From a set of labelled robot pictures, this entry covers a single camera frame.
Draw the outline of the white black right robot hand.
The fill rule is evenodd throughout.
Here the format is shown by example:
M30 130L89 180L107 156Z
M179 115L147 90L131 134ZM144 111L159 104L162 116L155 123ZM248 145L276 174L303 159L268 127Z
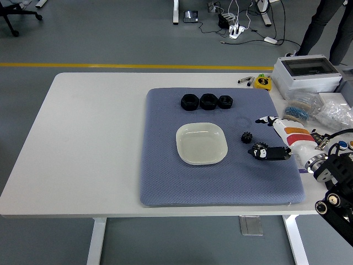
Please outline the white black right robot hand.
M310 171L314 165L328 158L326 152L318 148L318 144L309 131L297 121L264 116L255 122L272 126L286 145L285 147L268 147L262 142L254 144L248 153L257 160L288 160L291 155L297 155L301 164Z

